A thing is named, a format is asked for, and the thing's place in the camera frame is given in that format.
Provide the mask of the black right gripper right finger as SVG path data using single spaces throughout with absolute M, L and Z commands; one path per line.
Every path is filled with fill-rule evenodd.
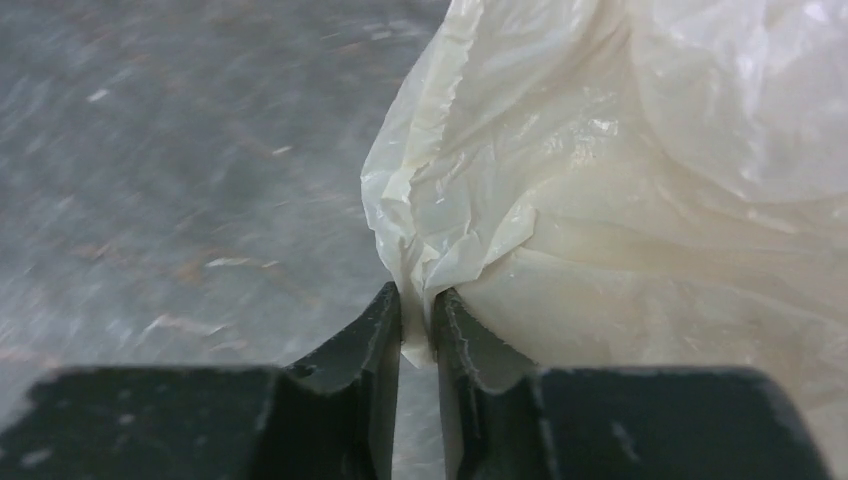
M 828 479 L 798 411 L 742 367 L 535 364 L 454 291 L 432 310 L 451 479 Z

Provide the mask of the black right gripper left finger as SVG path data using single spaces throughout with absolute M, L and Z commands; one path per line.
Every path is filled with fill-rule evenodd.
M 270 365 L 63 368 L 1 429 L 5 479 L 387 479 L 401 307 L 385 284 L 344 329 Z

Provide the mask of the cream translucent plastic trash bag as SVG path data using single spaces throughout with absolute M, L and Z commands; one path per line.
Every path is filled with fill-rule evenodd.
M 364 164 L 432 301 L 548 365 L 739 364 L 847 475 L 847 5 L 455 1 Z

